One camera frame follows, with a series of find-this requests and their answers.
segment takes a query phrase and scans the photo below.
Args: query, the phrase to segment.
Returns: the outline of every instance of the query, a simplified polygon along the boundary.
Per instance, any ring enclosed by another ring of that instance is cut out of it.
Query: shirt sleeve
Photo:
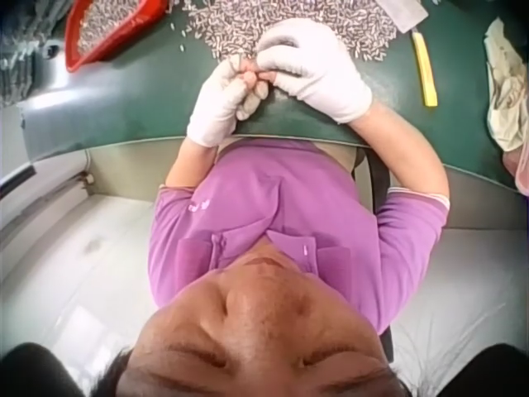
[[[390,189],[377,214],[382,289],[380,332],[390,324],[426,274],[430,254],[446,224],[450,202],[436,194]]]
[[[158,192],[150,233],[148,269],[150,289],[159,306],[171,295],[171,285],[166,278],[168,272],[172,271],[171,265],[180,238],[177,225],[191,203],[192,196],[192,190],[164,186]]]

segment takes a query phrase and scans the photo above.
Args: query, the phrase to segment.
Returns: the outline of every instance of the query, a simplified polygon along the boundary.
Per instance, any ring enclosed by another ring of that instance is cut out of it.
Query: work table
[[[417,126],[449,167],[512,187],[501,151],[490,138],[484,33],[480,17],[450,2],[425,4],[419,26],[431,57],[439,105],[426,108],[409,34],[392,41],[384,62],[356,64],[378,100]],[[68,75],[64,58],[43,65],[40,86],[22,105],[33,160],[93,146],[184,136],[203,81],[217,62],[200,40],[183,37],[186,14],[174,9],[118,56]],[[185,52],[180,51],[183,45]],[[273,94],[237,133],[334,141],[363,146],[359,137],[291,98]]]

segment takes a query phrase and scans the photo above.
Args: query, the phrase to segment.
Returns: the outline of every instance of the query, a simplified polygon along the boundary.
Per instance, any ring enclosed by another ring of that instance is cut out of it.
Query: yellow handle
[[[419,31],[413,31],[412,37],[413,44],[415,45],[415,53],[417,54],[417,61],[419,63],[419,71],[421,72],[424,104],[428,107],[435,107],[437,106],[437,91],[436,84],[433,80],[433,73],[431,72],[427,43],[424,41],[424,37]]]

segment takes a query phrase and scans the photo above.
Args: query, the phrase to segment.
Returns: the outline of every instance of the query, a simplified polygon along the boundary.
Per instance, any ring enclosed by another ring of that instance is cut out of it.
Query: pink polo shirt
[[[194,191],[160,189],[150,286],[164,306],[266,235],[381,333],[417,290],[447,214],[446,199],[396,189],[373,215],[351,176],[312,143],[242,140]]]

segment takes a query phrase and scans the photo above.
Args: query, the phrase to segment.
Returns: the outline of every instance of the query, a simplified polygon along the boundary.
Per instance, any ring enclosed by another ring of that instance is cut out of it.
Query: red tray
[[[164,15],[169,1],[172,0],[142,0],[138,9],[112,31],[107,38],[87,54],[81,55],[77,50],[79,30],[84,12],[93,0],[75,0],[75,4],[68,15],[64,38],[66,69],[71,73],[82,65],[103,60],[112,55],[122,44],[158,21]]]

